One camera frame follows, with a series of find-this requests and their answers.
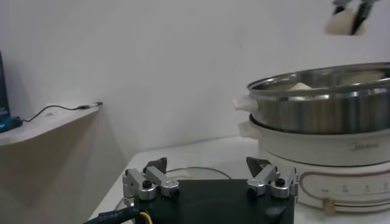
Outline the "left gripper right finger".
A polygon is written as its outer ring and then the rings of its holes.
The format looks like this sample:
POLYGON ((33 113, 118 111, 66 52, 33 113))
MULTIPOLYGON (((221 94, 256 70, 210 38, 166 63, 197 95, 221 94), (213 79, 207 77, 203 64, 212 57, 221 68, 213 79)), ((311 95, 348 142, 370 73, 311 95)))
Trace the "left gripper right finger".
POLYGON ((286 199, 298 196, 298 173, 295 167, 282 167, 268 160, 247 157, 246 163, 252 178, 246 182, 247 191, 255 198, 269 192, 274 198, 286 199))

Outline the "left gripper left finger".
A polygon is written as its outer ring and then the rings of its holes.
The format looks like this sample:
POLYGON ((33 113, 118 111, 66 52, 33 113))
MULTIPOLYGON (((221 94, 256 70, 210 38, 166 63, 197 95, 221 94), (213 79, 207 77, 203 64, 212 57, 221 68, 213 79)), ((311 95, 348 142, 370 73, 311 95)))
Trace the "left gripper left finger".
POLYGON ((166 198, 177 198, 180 184, 177 180, 166 176, 167 158, 149 161, 140 172, 127 169, 122 175, 123 197, 128 200, 137 198, 151 201, 161 195, 166 198))

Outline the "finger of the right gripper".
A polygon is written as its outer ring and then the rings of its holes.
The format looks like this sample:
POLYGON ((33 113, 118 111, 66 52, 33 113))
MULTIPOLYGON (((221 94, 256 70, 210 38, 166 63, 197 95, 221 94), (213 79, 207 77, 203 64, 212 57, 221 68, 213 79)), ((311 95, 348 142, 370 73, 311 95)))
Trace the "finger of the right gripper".
POLYGON ((335 7, 333 14, 335 15, 344 11, 349 3, 350 0, 333 0, 332 4, 335 7))
POLYGON ((372 8, 377 1, 379 0, 361 0, 358 10, 355 14, 355 18, 353 20, 350 35, 355 35, 359 31, 365 20, 368 19, 372 8))

